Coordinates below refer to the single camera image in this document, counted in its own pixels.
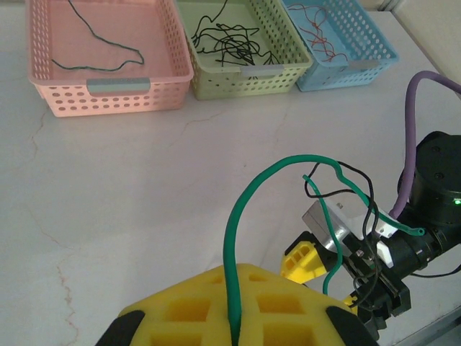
green basket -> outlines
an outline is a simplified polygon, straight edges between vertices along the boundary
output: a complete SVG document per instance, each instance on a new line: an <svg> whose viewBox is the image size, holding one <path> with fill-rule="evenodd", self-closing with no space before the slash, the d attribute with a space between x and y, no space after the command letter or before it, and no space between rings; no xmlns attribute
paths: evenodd
<svg viewBox="0 0 461 346"><path fill-rule="evenodd" d="M264 59L255 59L255 66L221 66L216 59L220 53L198 54L191 37L200 18L214 18L224 0L178 0L189 43L194 78L192 88L198 99L218 99L261 94L289 92L313 64L300 36L284 10L280 0L229 0L215 23L229 26L258 27L251 37L261 46L261 52L272 51L280 64L263 65ZM204 20L201 29L215 27Z"/></svg>

white table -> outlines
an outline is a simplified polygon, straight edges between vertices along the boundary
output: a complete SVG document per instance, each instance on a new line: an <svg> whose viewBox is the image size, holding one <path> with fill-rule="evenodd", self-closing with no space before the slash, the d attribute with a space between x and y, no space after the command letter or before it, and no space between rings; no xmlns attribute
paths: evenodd
<svg viewBox="0 0 461 346"><path fill-rule="evenodd" d="M391 14L372 16L400 63L370 86L212 102L189 96L175 112L57 119L26 78L23 7L0 6L2 343L94 345L126 305L219 265L236 198L284 156L323 154L362 168L389 209L403 166L406 84L432 66ZM417 112L419 139L461 132L459 99L436 84L421 85ZM305 230L300 217L312 201L301 175L309 169L287 168L256 193L238 230L240 262L278 272ZM322 172L322 190L338 187ZM350 196L341 202L363 211ZM427 271L459 261L453 250ZM333 295L344 297L351 282L340 272ZM413 308L388 322L381 345L461 304L459 275L405 282Z"/></svg>

black cable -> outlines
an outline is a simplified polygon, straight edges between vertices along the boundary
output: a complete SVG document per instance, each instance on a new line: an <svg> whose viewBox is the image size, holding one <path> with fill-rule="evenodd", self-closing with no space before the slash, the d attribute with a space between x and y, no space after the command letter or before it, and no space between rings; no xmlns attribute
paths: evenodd
<svg viewBox="0 0 461 346"><path fill-rule="evenodd" d="M377 223L379 221L379 210L378 210L377 204L375 202L375 191L374 191L374 188L373 188L372 180L363 171L361 171L361 170L359 170L359 169L357 169L357 168L355 168L355 167L353 167L353 166L351 166L349 164L346 164L344 162L339 162L339 164L342 165L343 167L346 167L347 169L352 170L353 172L356 172L357 174L360 174L362 177L364 177L365 180L367 180L368 188L369 188L369 191L370 191L370 196L368 197L370 203L368 205L367 213L366 213L365 218L364 218L364 223L363 223L363 226L362 226L362 235L364 237L365 245L367 246L368 250L371 253L372 260L373 260L373 263L374 263L374 266L375 266L375 271L373 272L374 279L373 279L373 282L372 282L372 284L370 286L370 289L364 295L360 296L359 299L357 299L349 307L354 308L355 306L361 306L364 309L373 310L373 307L364 306L364 302L367 300L367 298L370 296L370 294L375 289L375 286L377 285L377 282L378 282L379 276L380 276L380 263L379 263L378 258L377 258L377 252L376 252L375 248L370 244L370 240L368 239L368 236L367 236L368 222L370 220L370 217L371 217L373 211L375 212L375 217L374 217L374 220L373 220L372 230L370 232L371 234L375 233L375 230L377 228ZM320 166L320 163L315 164L315 166L313 167L313 170L308 175L310 178L314 175L315 171L317 170L317 168L319 166ZM308 185L307 182L305 182L304 188L305 188L306 195L309 198L327 198L327 197L331 197L333 195L338 195L340 193L345 193L345 192L347 192L347 193L355 193L352 190L344 189L344 190L333 191L333 192L327 193L325 195L311 195L309 193L309 191L308 191L308 186L307 185ZM358 282L358 280L368 279L370 276L371 275L363 275L363 276L360 276L360 277L357 277L357 278L354 279L353 284L354 284L354 289L357 292L357 295L359 295L359 292L357 290L357 282Z"/></svg>
<svg viewBox="0 0 461 346"><path fill-rule="evenodd" d="M261 53L261 46L254 40L251 40L250 37L255 35L260 31L258 27L246 28L243 25L234 25L230 27L226 24L215 23L219 16L224 12L225 7L228 3L228 0L225 0L220 11L215 15L214 18L211 18L207 15L200 18L195 34L192 36L192 44L197 49L199 54L213 54L220 53L221 59L215 59L216 62L221 63L221 66L224 67L224 63L239 65L239 66L255 66L256 62L254 61L254 56L260 58L265 58L267 55L268 58L263 62L263 65L273 64L275 62L280 63L272 51L267 51L266 53ZM215 23L215 27L206 27L205 29L200 29L204 19L208 19L210 24ZM224 34L224 37L219 38L212 35L210 32L215 32L216 34ZM205 47L199 49L201 39L208 37L211 40L215 41L214 47L212 50L205 50ZM236 61L229 60L226 58L231 56Z"/></svg>
<svg viewBox="0 0 461 346"><path fill-rule="evenodd" d="M445 276L454 275L461 272L461 265L458 265L454 270L451 272L446 272L445 274L434 274L434 275L421 275L421 274L410 274L411 276L416 276L417 278L423 279L434 279L434 278L444 278Z"/></svg>
<svg viewBox="0 0 461 346"><path fill-rule="evenodd" d="M377 223L379 221L379 210L378 210L377 204L375 202L375 190L373 188L372 180L363 171L361 171L360 169L357 169L357 168L355 168L353 166L350 166L349 164L341 162L341 161L339 162L339 164L342 165L343 167L346 167L347 169L350 169L353 172L356 172L357 174L360 174L365 180L367 180L368 190L370 192L370 196L369 196L370 202L369 202L368 209L367 209L367 214L365 215L363 226L362 226L362 235L363 235L363 238L364 238L365 245L367 246L370 253L372 254L372 260L373 260L373 263L375 265L375 276L374 276L373 282L372 282L369 290L364 295L360 296L359 299L357 299L349 307L352 309L355 306L361 306L361 307L366 308L366 309L373 309L373 307L363 306L364 305L363 303L372 294L373 290L375 289L375 286L377 285L379 277L380 277L380 263L379 263L378 258L377 258L377 252L376 252L376 249L370 244L370 240L368 239L368 236L367 236L368 221L370 220L370 217L371 217L371 214L372 214L373 211L375 212L375 217L374 217L374 220L373 220L372 230L370 232L371 235L375 234ZM357 279L365 279L365 278L367 278L367 276L357 277Z"/></svg>
<svg viewBox="0 0 461 346"><path fill-rule="evenodd" d="M114 45L115 47L120 47L120 48L123 48L123 49L126 49L126 50L131 50L132 52L135 52L136 54L139 55L141 61L126 60L123 63L121 63L120 66L118 66L116 68L99 68L99 67L93 67L93 66L72 66L72 67L68 67L68 66L64 66L61 63L57 62L55 59L51 59L51 61L55 65L63 68L64 70L70 70L70 71L72 71L72 70L92 70L92 71L103 71L103 72L116 72L116 71L119 71L127 63L136 63L138 65L144 65L144 62L145 62L144 57L143 57L143 55L141 54L141 52L138 49L134 49L134 48L128 47L126 45L121 45L120 43L112 42L112 41L106 40L105 38L99 36L98 34L96 34L94 32L91 25L81 16L79 11L77 11L76 7L72 4L72 1L68 0L68 3L71 5L72 10L75 12L77 17L80 18L80 20L83 23L85 23L85 25L88 27L88 29L89 29L90 33L93 35L93 37L95 37L98 40L101 40L104 43L107 43L108 45Z"/></svg>

dark green wire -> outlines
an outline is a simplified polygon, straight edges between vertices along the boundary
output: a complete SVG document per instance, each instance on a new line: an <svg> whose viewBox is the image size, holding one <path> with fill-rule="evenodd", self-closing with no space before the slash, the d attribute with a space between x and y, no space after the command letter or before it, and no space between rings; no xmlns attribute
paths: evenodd
<svg viewBox="0 0 461 346"><path fill-rule="evenodd" d="M240 197L237 199L236 204L233 206L230 212L227 226L225 227L224 246L223 246L223 264L224 264L224 276L225 276L225 287L227 291L227 303L228 303L228 321L230 325L230 336L232 339L232 345L238 346L238 339L240 337L241 327L241 294L240 287L238 284L238 273L236 264L236 237L237 227L243 209L245 208L251 196L256 192L258 187L273 174L277 173L282 168L291 164L299 164L303 162L320 162L322 164L329 165L334 168L336 176L345 185L349 186L358 196L362 199L365 205L370 204L368 197L361 191L352 181L347 179L343 173L339 163L328 157L319 155L295 155L288 156L269 168L265 169L262 173L256 176L243 191ZM398 222L392 221L393 224L397 225L399 229L407 229L415 234L419 233L419 229L411 229Z"/></svg>
<svg viewBox="0 0 461 346"><path fill-rule="evenodd" d="M65 69L65 70L69 70L69 71L72 71L72 70L92 70L92 71L103 71L103 72L116 72L116 71L119 71L123 66L125 66L127 63L136 63L138 65L144 65L144 57L143 55L141 54L141 52L138 50L138 49L134 49L134 48L131 48L131 47L128 47L126 45L121 45L119 43L116 43L116 42L112 42L112 41L109 41L109 40L106 40L105 38L97 35L93 28L91 27L91 25L81 16L81 14L79 14L79 12L77 11L77 9L75 8L75 6L72 4L72 1L71 0L68 0L68 3L71 5L72 7L72 10L75 12L75 14L77 15L78 18L81 19L81 21L83 23L85 23L85 25L88 27L89 31L91 32L91 34L93 35L93 37L95 37L96 39L98 40L101 40L102 42L104 43L107 43L108 45L114 45L116 47L120 47L120 48L123 48L123 49L126 49L126 50L131 50L132 52L135 52L136 54L139 55L141 61L136 61L136 60L126 60L124 61L122 64L120 64L120 66L118 66L117 68L99 68L99 67L93 67L93 66L72 66L72 67L68 67L68 66L64 66L62 65L61 63L57 62L55 59L51 59L52 62L54 62L54 64L58 65L59 67Z"/></svg>
<svg viewBox="0 0 461 346"><path fill-rule="evenodd" d="M325 216L328 232L330 233L330 236L333 239L334 246L336 247L336 253L338 254L336 264L330 270L330 272L325 277L325 280L323 281L322 293L328 295L328 284L330 283L332 277L338 272L338 270L343 265L343 249L341 248L341 244L339 243L339 240L336 237L336 233L334 233L333 223L331 222L330 213L328 211L328 207L326 206L325 200L322 197L319 197L322 194L318 190L317 185L315 185L314 181L307 175L303 175L303 179L305 179L305 181L312 187L312 190L314 190L315 195L318 196L318 201L320 202L323 214Z"/></svg>

pink basket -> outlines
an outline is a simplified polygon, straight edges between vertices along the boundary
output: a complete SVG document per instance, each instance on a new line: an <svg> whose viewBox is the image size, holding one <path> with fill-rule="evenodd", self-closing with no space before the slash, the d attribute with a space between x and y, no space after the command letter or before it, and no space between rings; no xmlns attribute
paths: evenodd
<svg viewBox="0 0 461 346"><path fill-rule="evenodd" d="M55 65L116 68L135 52L93 37L67 0L27 0L29 79L56 117L172 110L192 79L174 0L73 1L99 36L138 49L144 65L68 71Z"/></svg>

